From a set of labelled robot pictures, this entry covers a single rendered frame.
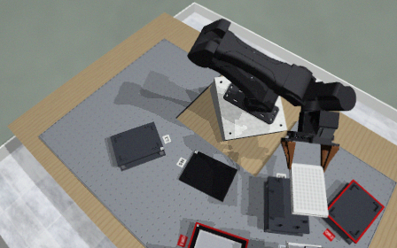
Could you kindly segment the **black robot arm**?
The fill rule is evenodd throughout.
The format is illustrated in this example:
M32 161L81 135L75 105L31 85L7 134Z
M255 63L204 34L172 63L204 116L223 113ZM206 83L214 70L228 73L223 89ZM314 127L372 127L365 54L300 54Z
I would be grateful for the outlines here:
M306 67L276 60L244 43L228 30L230 23L218 19L204 26L187 55L195 65L231 82L223 99L270 125L279 112L275 103L280 96L301 111L312 111L300 112L298 132L333 137L339 127L336 111L355 106L354 89L340 82L315 82Z

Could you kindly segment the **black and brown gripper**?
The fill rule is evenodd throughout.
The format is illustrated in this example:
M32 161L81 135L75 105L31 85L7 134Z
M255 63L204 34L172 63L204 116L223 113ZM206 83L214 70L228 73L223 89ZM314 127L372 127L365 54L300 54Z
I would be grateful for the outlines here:
M323 168L323 172L325 172L330 161L332 160L332 158L335 156L335 154L339 150L339 144L332 143L332 141L334 141L334 136L331 139L320 138L320 136L316 136L315 133L298 132L298 131L287 131L287 135L289 136L289 138L281 137L281 144L284 149L287 167L290 170L292 167L293 154L294 154L295 144L296 144L293 141L306 142L306 143L317 143L317 144L321 145L321 166ZM326 145L323 145L323 144L326 144Z

